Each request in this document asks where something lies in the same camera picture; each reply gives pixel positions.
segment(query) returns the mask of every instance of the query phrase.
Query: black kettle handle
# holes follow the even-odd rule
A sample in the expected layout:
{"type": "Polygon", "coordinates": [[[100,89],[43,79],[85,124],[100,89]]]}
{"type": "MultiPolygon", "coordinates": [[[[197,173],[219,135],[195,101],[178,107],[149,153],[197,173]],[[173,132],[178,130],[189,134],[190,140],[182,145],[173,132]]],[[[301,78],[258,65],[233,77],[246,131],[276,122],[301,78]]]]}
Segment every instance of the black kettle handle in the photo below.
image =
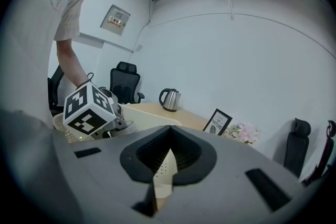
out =
{"type": "Polygon", "coordinates": [[[159,96],[159,102],[161,104],[161,106],[163,106],[163,102],[161,101],[161,97],[162,95],[166,92],[167,94],[169,93],[170,89],[166,88],[164,90],[162,90],[162,92],[160,93],[160,96],[159,96]]]}

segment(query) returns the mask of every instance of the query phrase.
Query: picture frame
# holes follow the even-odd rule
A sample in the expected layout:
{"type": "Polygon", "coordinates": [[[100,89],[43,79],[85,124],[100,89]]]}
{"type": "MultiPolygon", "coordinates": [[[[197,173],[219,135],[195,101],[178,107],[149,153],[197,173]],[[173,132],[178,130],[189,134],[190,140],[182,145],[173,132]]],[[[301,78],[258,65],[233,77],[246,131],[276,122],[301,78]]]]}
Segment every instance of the picture frame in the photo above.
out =
{"type": "Polygon", "coordinates": [[[203,131],[207,133],[222,135],[225,129],[230,124],[231,120],[232,117],[225,114],[223,111],[216,109],[208,123],[205,125],[203,131]]]}

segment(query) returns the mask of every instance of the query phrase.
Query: silver kettle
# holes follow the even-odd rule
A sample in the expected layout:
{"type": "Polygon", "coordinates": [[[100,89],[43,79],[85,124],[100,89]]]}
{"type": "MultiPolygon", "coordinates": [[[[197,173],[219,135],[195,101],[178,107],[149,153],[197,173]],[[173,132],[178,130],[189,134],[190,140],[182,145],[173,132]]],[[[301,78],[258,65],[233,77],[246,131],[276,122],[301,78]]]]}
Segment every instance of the silver kettle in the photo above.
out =
{"type": "Polygon", "coordinates": [[[159,102],[163,109],[175,112],[177,110],[177,107],[179,105],[181,94],[176,89],[164,89],[160,93],[159,102]],[[167,93],[167,95],[164,98],[164,101],[162,102],[161,98],[164,93],[167,93]]]}

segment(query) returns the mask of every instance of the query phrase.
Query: table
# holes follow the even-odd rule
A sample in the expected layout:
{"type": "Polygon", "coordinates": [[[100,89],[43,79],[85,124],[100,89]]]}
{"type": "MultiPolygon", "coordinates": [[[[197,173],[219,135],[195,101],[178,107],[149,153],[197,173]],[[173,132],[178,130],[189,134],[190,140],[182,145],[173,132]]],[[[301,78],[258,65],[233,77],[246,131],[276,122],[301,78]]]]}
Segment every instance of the table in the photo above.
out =
{"type": "Polygon", "coordinates": [[[164,110],[160,103],[127,104],[126,106],[142,112],[176,120],[180,122],[181,126],[183,127],[188,127],[199,131],[202,131],[208,122],[208,120],[184,109],[179,108],[176,112],[164,110]]]}

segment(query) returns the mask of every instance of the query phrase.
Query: cube with fiducial markers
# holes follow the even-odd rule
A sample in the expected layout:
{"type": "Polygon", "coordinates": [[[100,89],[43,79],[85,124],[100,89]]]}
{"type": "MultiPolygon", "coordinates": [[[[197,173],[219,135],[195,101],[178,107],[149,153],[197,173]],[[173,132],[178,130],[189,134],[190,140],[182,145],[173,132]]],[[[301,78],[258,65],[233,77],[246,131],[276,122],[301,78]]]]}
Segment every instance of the cube with fiducial markers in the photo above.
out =
{"type": "Polygon", "coordinates": [[[112,122],[116,116],[107,96],[87,82],[65,99],[63,125],[79,140],[85,140],[112,122]]]}

